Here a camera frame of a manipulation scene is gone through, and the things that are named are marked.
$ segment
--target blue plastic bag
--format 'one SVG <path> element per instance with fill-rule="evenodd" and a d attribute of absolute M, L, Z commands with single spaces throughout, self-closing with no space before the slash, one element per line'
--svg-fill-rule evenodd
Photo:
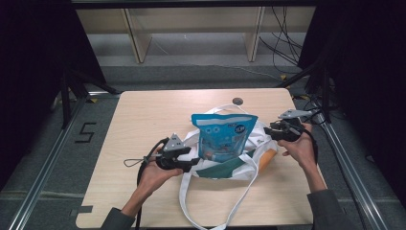
<path fill-rule="evenodd" d="M 220 163 L 238 157 L 257 119 L 250 114 L 192 114 L 200 129 L 199 157 Z"/>

